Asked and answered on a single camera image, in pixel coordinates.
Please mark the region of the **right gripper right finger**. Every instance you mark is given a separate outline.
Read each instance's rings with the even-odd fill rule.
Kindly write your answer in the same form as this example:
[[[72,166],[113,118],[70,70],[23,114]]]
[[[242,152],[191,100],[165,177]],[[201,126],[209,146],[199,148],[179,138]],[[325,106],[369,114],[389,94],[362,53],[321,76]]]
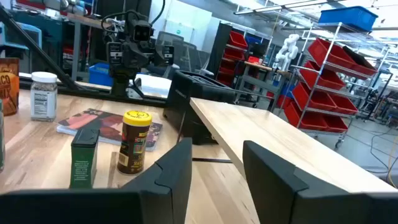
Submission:
[[[349,193],[253,141],[243,163],[261,223],[397,223],[397,193]]]

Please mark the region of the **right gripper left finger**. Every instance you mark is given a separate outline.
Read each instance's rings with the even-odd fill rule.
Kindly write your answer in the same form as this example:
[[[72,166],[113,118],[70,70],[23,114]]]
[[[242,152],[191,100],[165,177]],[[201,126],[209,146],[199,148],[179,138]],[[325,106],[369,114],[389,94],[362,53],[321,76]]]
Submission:
[[[1,195],[1,223],[184,223],[192,139],[183,138],[118,189],[19,190]]]

